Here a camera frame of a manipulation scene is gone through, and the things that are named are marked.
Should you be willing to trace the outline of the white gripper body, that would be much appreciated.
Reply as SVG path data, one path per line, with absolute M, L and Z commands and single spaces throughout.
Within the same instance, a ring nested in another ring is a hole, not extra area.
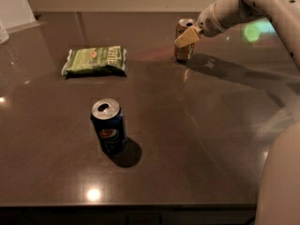
M 204 36 L 208 38 L 216 37 L 227 30 L 224 18 L 224 8 L 220 2 L 215 2 L 200 13 L 197 19 L 197 25 L 202 29 Z

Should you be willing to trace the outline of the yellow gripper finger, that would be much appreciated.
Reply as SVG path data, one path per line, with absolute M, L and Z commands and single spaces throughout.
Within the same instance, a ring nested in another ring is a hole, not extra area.
M 202 29 L 196 25 L 190 26 L 175 41 L 177 48 L 184 48 L 200 40 Z

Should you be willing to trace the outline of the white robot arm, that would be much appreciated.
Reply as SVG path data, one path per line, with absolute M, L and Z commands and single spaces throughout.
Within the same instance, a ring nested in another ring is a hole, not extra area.
M 294 63 L 300 65 L 300 0 L 217 0 L 176 38 L 178 48 L 215 37 L 239 23 L 265 17 Z M 262 171 L 254 225 L 300 225 L 300 122 L 271 145 Z

